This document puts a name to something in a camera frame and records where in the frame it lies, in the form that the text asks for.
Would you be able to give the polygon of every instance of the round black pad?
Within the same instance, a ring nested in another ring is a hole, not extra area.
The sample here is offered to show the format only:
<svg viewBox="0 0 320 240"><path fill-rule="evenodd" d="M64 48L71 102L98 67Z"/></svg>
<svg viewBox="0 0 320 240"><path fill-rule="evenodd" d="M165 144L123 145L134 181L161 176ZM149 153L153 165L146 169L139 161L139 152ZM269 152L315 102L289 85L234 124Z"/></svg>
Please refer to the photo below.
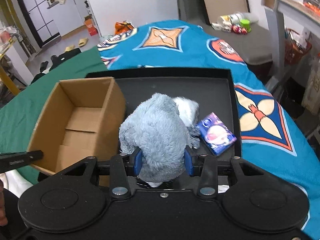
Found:
<svg viewBox="0 0 320 240"><path fill-rule="evenodd" d="M258 208L273 210L283 207L287 198L281 191L266 188L252 192L250 201Z"/></svg>
<svg viewBox="0 0 320 240"><path fill-rule="evenodd" d="M290 183L280 184L277 177L261 177L230 187L222 199L224 210L236 223L262 232L301 227L309 210L307 196Z"/></svg>
<svg viewBox="0 0 320 240"><path fill-rule="evenodd" d="M21 196L18 208L27 226L63 233L83 228L99 216L106 200L98 187L81 176L54 177Z"/></svg>
<svg viewBox="0 0 320 240"><path fill-rule="evenodd" d="M78 194L70 189L56 188L50 190L41 198L44 206L50 209L67 209L78 201Z"/></svg>

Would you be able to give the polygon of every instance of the yellow chair leg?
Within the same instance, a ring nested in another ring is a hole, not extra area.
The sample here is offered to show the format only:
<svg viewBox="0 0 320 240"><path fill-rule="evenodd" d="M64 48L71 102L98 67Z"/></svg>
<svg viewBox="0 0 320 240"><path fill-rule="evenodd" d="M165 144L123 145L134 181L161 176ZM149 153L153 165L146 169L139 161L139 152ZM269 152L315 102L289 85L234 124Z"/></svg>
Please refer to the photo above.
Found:
<svg viewBox="0 0 320 240"><path fill-rule="evenodd" d="M17 88L17 86L13 83L11 78L7 75L7 73L4 71L3 67L0 65L0 78L2 82L6 85L6 87L9 89L9 91L14 94L15 96L20 93L20 90Z"/></svg>

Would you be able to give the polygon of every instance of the orange basket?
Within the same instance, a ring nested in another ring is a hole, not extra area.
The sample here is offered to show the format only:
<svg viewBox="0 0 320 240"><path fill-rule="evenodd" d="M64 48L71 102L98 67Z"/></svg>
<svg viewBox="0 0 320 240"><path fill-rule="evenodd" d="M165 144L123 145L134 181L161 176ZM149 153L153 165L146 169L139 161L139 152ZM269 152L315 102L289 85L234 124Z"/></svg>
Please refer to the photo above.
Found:
<svg viewBox="0 0 320 240"><path fill-rule="evenodd" d="M294 31L292 29L288 29L288 31L297 33L296 31ZM295 44L293 44L289 40L285 40L285 49L284 49L285 63L287 63L289 65L298 64L299 61L302 59L302 57L304 55L306 55L312 48L312 44L310 42L308 42L307 40L306 40L306 42L307 42L307 48L303 52L300 52Z"/></svg>

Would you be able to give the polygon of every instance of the orange box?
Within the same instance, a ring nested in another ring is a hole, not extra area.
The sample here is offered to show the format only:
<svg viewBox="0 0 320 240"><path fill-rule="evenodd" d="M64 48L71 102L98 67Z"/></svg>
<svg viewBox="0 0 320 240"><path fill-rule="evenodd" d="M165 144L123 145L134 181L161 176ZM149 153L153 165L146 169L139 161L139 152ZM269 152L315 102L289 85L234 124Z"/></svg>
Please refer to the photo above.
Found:
<svg viewBox="0 0 320 240"><path fill-rule="evenodd" d="M90 36L98 34L98 30L94 27L92 19L89 17L86 17L85 19L84 24L87 26Z"/></svg>

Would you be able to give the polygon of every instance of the purple package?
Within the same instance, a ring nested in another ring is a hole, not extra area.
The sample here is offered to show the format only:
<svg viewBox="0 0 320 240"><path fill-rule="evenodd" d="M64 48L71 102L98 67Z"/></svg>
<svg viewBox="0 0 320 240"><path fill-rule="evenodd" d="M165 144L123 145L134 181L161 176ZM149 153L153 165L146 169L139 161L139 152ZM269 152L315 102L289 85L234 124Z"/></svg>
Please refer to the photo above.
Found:
<svg viewBox="0 0 320 240"><path fill-rule="evenodd" d="M220 155L236 140L236 136L221 122L214 113L198 123L201 137L214 155Z"/></svg>

